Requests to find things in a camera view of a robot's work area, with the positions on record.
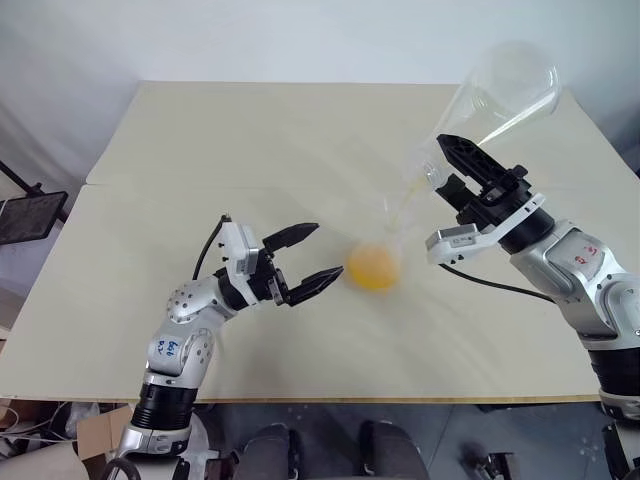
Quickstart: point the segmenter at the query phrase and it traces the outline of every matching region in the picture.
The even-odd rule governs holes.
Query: black metal stand
[[[44,192],[41,189],[41,183],[38,182],[33,186],[29,185],[2,161],[0,161],[0,172],[4,173],[13,183],[24,190],[24,192],[27,194],[27,197],[39,197],[41,195],[44,195]],[[68,215],[63,210],[60,210],[58,212],[57,218],[62,223],[65,223],[67,221]]]

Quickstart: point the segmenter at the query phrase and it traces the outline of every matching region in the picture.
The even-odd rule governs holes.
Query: wire
[[[58,414],[58,412],[60,412],[60,410],[62,410],[62,408],[68,403],[69,402],[62,402],[60,405],[58,405],[58,408],[56,408],[56,410],[53,412],[53,415],[51,415],[51,418],[49,419],[49,422],[47,423],[47,428],[51,428],[51,424],[55,420],[56,415]]]
[[[58,412],[60,411],[60,409],[61,409],[62,407],[64,407],[67,403],[69,403],[69,402],[62,402],[60,405],[58,405],[58,408],[56,408],[56,409],[55,409],[55,411],[53,412],[53,415],[51,415],[51,417],[49,417],[49,418],[48,418],[47,420],[45,420],[44,422],[37,423],[37,424],[35,424],[35,425],[33,425],[33,426],[31,426],[31,427],[29,427],[29,428],[25,429],[25,430],[19,430],[19,431],[17,431],[17,432],[7,432],[7,431],[5,430],[3,433],[4,433],[4,434],[10,434],[10,435],[13,435],[13,434],[15,434],[15,435],[21,435],[21,434],[23,434],[23,433],[31,433],[31,432],[33,432],[34,430],[37,430],[38,428],[40,428],[40,427],[42,427],[42,426],[44,426],[44,425],[47,425],[47,426],[49,426],[49,427],[50,427],[50,426],[51,426],[51,423],[52,423],[52,422],[53,422],[53,420],[56,418],[56,415],[58,414]]]
[[[191,280],[198,279],[198,275],[200,274],[200,268],[202,267],[202,262],[204,261],[204,257],[207,255],[207,252],[209,251],[209,247],[213,243],[213,240],[218,236],[218,233],[220,233],[222,224],[230,221],[231,221],[231,217],[227,214],[224,214],[220,217],[220,221],[216,225],[216,228],[213,229],[213,232],[211,232],[211,235],[209,235],[209,238],[207,239],[207,242],[204,244],[204,247],[202,247],[202,252],[200,252],[200,256],[198,257],[198,261],[196,262],[196,268],[193,270],[193,275],[191,277]]]
[[[128,480],[141,480],[140,472],[136,465],[123,457],[116,457],[110,460],[104,467],[100,480],[107,480],[114,470],[123,472]]]
[[[46,438],[39,438],[35,436],[28,435],[14,435],[12,433],[0,433],[0,438],[4,438],[6,440],[33,440],[34,442],[48,442],[48,443],[70,443],[77,442],[77,440],[65,439],[65,440],[48,440]]]
[[[477,277],[472,277],[471,275],[462,273],[461,271],[456,270],[455,268],[451,268],[449,265],[445,265],[444,263],[441,263],[440,266],[449,273],[453,273],[454,275],[457,275],[460,278],[464,278],[465,280],[479,283],[480,285],[484,285],[485,287],[500,288],[502,290],[508,290],[510,292],[522,293],[523,295],[530,295],[532,297],[539,298],[540,300],[545,300],[547,302],[555,303],[551,297],[548,297],[547,295],[544,295],[542,293],[534,292],[532,290],[526,290],[524,288],[513,287],[511,285],[504,285],[502,283],[490,282],[488,280],[483,280]]]

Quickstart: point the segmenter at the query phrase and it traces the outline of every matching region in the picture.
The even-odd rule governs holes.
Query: gray pants
[[[388,423],[367,422],[361,429],[363,468],[376,477],[429,480],[420,453],[407,433]],[[271,425],[246,445],[233,480],[286,480],[289,471],[289,430]]]

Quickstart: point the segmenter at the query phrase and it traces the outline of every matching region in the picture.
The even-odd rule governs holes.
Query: handwritten label
[[[180,350],[180,344],[173,340],[158,340],[156,344],[156,350],[160,355],[166,355],[172,357]]]

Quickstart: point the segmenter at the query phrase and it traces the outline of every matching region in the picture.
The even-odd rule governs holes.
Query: black cable
[[[441,263],[440,266],[444,268],[447,272],[453,273],[460,278],[464,278],[465,280],[469,280],[471,282],[479,283],[480,285],[484,285],[485,287],[493,287],[500,288],[502,290],[509,290],[510,292],[522,293],[524,295],[530,295],[532,297],[539,298],[541,300],[546,300],[547,302],[555,303],[551,297],[544,295],[542,293],[534,292],[532,290],[525,290],[524,288],[512,287],[511,285],[504,285],[502,283],[490,282],[488,280],[482,280],[481,278],[472,277],[471,275],[467,275],[466,273],[462,273],[455,268],[451,268],[449,265],[445,265]]]
[[[216,228],[213,229],[213,232],[211,232],[211,235],[209,235],[209,238],[207,239],[207,242],[204,244],[204,247],[202,247],[202,252],[200,252],[200,256],[198,257],[198,261],[196,262],[196,268],[193,270],[193,276],[191,277],[191,280],[198,279],[198,275],[200,274],[200,268],[202,267],[202,262],[204,262],[204,257],[207,255],[207,252],[209,251],[209,247],[211,246],[211,243],[213,243],[213,239],[218,236],[218,233],[220,233],[222,224],[224,222],[230,222],[230,221],[231,221],[231,217],[227,214],[222,215],[222,217],[220,217],[220,221],[216,225]]]
[[[107,480],[111,472],[116,469],[124,472],[128,480],[142,480],[135,464],[122,457],[114,458],[105,465],[102,475],[100,475],[100,480]]]

